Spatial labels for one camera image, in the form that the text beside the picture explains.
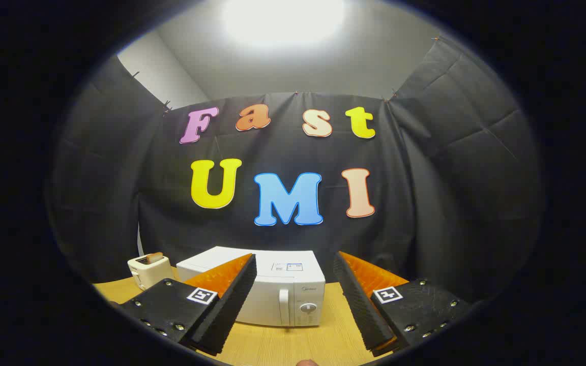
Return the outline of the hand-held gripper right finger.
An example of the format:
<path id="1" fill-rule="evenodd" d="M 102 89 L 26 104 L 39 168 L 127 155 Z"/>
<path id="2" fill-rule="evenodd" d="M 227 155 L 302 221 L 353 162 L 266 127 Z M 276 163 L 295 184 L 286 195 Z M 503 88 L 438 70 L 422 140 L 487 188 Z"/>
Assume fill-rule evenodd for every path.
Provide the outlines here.
<path id="1" fill-rule="evenodd" d="M 345 252 L 336 254 L 333 273 L 365 348 L 376 357 L 434 338 L 472 308 L 431 280 L 405 280 Z"/>

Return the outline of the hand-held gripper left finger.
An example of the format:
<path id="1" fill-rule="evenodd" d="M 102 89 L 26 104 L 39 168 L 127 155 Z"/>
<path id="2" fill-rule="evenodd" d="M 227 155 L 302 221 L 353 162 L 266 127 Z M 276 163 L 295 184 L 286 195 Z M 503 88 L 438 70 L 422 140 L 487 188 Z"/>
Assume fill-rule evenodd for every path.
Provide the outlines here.
<path id="1" fill-rule="evenodd" d="M 247 253 L 182 282 L 165 278 L 117 306 L 137 326 L 183 347 L 221 353 L 256 278 Z"/>

